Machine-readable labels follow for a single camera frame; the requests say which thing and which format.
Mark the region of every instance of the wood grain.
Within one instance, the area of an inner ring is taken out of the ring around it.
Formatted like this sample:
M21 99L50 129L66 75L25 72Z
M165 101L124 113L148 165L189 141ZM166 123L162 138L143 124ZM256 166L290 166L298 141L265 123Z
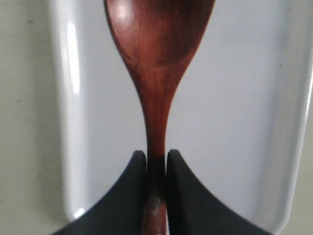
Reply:
M115 44L137 89L148 146L143 234L166 234L165 132L177 86L214 0L104 0Z

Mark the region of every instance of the white tray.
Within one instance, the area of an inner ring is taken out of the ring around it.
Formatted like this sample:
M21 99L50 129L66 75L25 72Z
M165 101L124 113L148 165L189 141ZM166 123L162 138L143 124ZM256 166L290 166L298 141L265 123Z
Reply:
M74 219L146 150L136 90L102 0L50 0L65 210ZM312 0L216 0L170 111L166 147L234 211L285 226L311 95Z

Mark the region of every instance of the reddish-brown wood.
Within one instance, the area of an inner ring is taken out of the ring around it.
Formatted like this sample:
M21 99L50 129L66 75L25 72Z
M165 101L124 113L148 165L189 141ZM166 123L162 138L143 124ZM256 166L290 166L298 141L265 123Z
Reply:
M166 234L165 131L176 88L194 56L214 0L104 0L115 44L137 89L148 145L143 234Z

